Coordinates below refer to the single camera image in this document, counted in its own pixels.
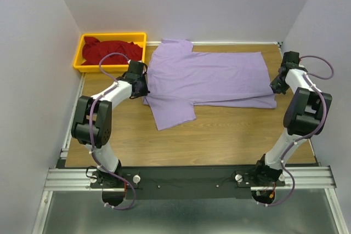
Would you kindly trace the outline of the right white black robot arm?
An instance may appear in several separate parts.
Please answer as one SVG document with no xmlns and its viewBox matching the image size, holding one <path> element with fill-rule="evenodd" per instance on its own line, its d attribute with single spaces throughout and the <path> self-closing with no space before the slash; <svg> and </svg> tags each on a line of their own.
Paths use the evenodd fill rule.
<svg viewBox="0 0 351 234">
<path fill-rule="evenodd" d="M 301 59 L 298 52 L 285 52 L 279 74 L 270 84 L 275 94 L 292 90 L 293 98 L 284 115 L 284 131 L 273 148 L 255 165 L 252 179 L 256 184 L 277 182 L 297 148 L 324 127 L 332 96 L 316 87 L 309 78 L 315 74 L 308 72 Z"/>
</svg>

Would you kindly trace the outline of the lavender t shirt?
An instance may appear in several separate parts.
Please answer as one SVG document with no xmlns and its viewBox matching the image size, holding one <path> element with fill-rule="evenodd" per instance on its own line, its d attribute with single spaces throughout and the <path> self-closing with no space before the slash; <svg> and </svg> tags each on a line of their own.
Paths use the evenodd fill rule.
<svg viewBox="0 0 351 234">
<path fill-rule="evenodd" d="M 186 40 L 163 39 L 148 68 L 149 105 L 158 130 L 196 119 L 194 107 L 274 109 L 268 68 L 260 52 L 195 52 Z"/>
</svg>

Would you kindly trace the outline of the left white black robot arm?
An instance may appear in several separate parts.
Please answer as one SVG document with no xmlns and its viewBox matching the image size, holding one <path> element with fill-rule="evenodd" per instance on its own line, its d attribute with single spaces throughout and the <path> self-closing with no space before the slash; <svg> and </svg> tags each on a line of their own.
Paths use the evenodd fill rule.
<svg viewBox="0 0 351 234">
<path fill-rule="evenodd" d="M 129 183 L 121 175 L 121 162 L 110 146 L 112 112 L 127 99 L 149 94 L 146 83 L 148 67 L 140 61 L 130 61 L 127 72 L 112 78 L 112 84 L 93 96 L 81 96 L 77 100 L 71 127 L 71 136 L 84 145 L 97 164 L 103 179 L 113 186 Z"/>
</svg>

